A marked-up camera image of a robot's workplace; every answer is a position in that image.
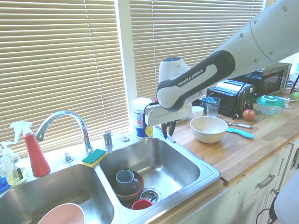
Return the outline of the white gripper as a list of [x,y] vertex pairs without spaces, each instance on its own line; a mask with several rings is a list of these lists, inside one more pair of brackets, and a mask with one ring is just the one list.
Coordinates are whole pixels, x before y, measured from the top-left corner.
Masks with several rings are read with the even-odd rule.
[[145,123],[148,126],[162,124],[163,137],[167,139],[167,135],[173,135],[176,120],[188,118],[192,113],[192,104],[188,104],[176,112],[170,112],[160,105],[149,105],[145,108]]

